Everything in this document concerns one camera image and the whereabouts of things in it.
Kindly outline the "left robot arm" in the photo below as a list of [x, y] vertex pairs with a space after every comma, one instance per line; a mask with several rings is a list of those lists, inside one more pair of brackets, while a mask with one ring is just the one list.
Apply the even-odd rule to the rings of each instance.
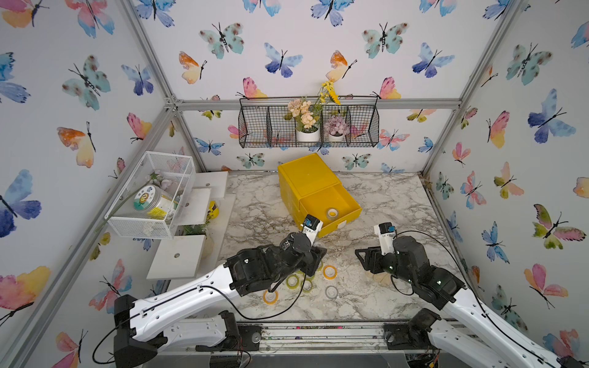
[[303, 271], [314, 276], [327, 253], [305, 233], [292, 232], [279, 245], [246, 248], [208, 274], [146, 299], [123, 295], [114, 303], [112, 363], [137, 367], [171, 340], [165, 335], [176, 322], [219, 301], [232, 301], [258, 291], [274, 291], [288, 276]]

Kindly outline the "orange tape roll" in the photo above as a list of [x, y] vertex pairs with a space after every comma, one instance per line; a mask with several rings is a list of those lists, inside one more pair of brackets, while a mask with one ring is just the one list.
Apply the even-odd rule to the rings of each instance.
[[273, 305], [279, 300], [279, 293], [277, 291], [264, 291], [262, 298], [267, 305]]
[[327, 280], [334, 280], [337, 277], [337, 268], [333, 265], [325, 265], [322, 269], [323, 276]]

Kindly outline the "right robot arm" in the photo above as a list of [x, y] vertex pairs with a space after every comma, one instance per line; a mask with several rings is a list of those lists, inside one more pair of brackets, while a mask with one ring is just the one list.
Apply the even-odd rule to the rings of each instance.
[[387, 273], [410, 284], [413, 293], [436, 308], [410, 320], [413, 344], [428, 343], [472, 367], [586, 367], [560, 357], [526, 337], [445, 268], [432, 265], [424, 246], [410, 236], [387, 233], [376, 247], [355, 250], [364, 270]]

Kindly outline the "yellow drawer cabinet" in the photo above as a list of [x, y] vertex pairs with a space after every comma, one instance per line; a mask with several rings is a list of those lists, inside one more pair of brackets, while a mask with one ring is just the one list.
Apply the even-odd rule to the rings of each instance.
[[[342, 229], [362, 213], [360, 205], [317, 153], [278, 166], [278, 175], [282, 200], [296, 225], [301, 228], [307, 215], [320, 219], [323, 227], [319, 238]], [[339, 211], [337, 220], [327, 219], [330, 208]]]

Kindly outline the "orange tape roll front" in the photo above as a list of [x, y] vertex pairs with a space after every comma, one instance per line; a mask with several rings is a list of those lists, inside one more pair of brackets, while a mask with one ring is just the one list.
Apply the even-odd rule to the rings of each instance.
[[279, 293], [277, 291], [264, 291], [262, 298], [267, 305], [273, 305], [279, 300]]

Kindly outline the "clear tape roll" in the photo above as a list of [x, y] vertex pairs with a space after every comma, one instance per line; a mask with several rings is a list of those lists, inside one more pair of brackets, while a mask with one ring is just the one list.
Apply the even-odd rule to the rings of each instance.
[[325, 288], [325, 295], [328, 299], [334, 300], [339, 295], [338, 289], [335, 286], [329, 285]]
[[326, 211], [326, 216], [328, 220], [334, 221], [339, 218], [340, 213], [335, 208], [330, 208]]

